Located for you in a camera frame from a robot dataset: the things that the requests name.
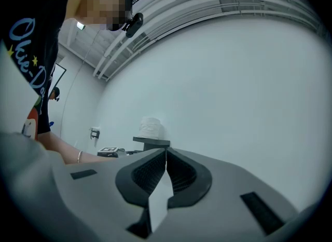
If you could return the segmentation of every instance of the person's arm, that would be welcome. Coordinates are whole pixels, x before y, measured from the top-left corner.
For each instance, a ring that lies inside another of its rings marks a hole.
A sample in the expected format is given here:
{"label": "person's arm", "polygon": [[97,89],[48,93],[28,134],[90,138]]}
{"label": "person's arm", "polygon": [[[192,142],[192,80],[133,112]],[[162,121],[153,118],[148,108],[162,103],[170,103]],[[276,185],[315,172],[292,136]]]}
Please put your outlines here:
{"label": "person's arm", "polygon": [[[51,131],[38,134],[38,141],[47,149],[50,151],[55,151],[61,154],[65,164],[76,164],[77,163],[77,157],[80,150],[72,147],[68,143],[64,142],[60,138],[58,138],[55,134],[53,134]],[[102,156],[96,156],[93,154],[82,152],[79,162],[80,163],[92,163],[92,162],[103,162],[103,161],[109,161],[116,158],[112,157],[102,157]]]}

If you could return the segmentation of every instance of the white roll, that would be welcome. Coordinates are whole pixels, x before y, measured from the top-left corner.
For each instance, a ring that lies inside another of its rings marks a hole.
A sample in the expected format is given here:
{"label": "white roll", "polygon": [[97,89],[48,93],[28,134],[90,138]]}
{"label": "white roll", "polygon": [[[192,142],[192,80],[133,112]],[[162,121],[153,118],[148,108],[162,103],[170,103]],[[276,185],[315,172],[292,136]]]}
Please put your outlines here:
{"label": "white roll", "polygon": [[153,117],[144,116],[140,124],[140,132],[137,137],[159,139],[160,121]]}

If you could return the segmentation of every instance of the wire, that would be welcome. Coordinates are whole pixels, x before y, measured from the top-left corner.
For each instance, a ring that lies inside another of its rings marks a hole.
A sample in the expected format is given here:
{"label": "wire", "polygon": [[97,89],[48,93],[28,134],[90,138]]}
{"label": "wire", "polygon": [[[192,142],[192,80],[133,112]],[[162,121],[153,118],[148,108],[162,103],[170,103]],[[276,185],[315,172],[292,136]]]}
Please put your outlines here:
{"label": "wire", "polygon": [[64,106],[63,106],[63,110],[62,110],[62,118],[61,118],[61,126],[60,126],[60,138],[61,138],[61,131],[62,131],[62,123],[63,123],[64,109],[66,108],[66,104],[67,104],[67,100],[68,100],[69,94],[70,94],[70,92],[71,92],[71,90],[72,90],[72,87],[73,87],[73,85],[74,85],[75,79],[76,79],[78,73],[80,72],[80,70],[82,69],[83,64],[84,64],[84,62],[85,62],[85,59],[87,58],[89,52],[91,51],[92,46],[93,46],[93,44],[94,44],[94,41],[95,41],[95,39],[97,38],[97,36],[99,35],[99,33],[100,33],[100,30],[96,33],[96,35],[95,35],[95,37],[94,37],[94,39],[93,39],[93,41],[92,41],[92,44],[91,44],[91,46],[90,46],[90,48],[89,48],[87,54],[85,55],[85,57],[84,57],[84,59],[83,59],[83,62],[82,62],[82,64],[81,64],[81,66],[79,67],[79,69],[78,69],[78,71],[77,71],[77,73],[76,73],[76,75],[75,75],[75,77],[74,77],[74,79],[73,79],[73,82],[72,82],[72,84],[71,84],[71,86],[70,86],[70,88],[69,88],[69,91],[68,91],[68,95],[67,95],[67,97],[66,97],[66,100],[64,101]]}

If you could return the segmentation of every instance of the person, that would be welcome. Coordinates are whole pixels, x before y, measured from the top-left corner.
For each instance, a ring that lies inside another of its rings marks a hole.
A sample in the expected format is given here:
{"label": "person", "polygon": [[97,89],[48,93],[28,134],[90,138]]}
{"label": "person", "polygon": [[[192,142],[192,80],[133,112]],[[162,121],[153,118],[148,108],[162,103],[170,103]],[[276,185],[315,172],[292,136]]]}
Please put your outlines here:
{"label": "person", "polygon": [[58,87],[54,87],[49,97],[49,100],[55,99],[58,102],[59,96],[60,96],[60,89]]}
{"label": "person", "polygon": [[47,150],[60,153],[66,164],[110,160],[81,153],[50,131],[47,94],[58,54],[59,30],[64,20],[74,18],[84,25],[117,30],[130,18],[132,0],[2,1],[7,3],[2,9],[1,39],[12,61],[38,94],[28,116],[31,139],[39,141]]}

